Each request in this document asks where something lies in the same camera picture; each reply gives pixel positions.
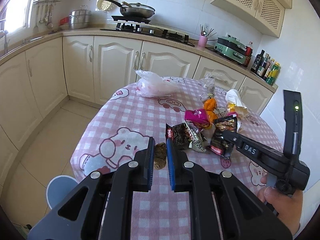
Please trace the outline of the person's right hand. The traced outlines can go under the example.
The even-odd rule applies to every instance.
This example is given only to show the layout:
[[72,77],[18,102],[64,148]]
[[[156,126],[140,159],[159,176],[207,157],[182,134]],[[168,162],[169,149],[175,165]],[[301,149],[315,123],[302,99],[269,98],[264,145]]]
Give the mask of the person's right hand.
[[278,218],[295,235],[299,230],[303,208],[303,192],[296,190],[292,197],[282,194],[274,187],[263,187],[257,197],[264,203],[271,204],[278,213]]

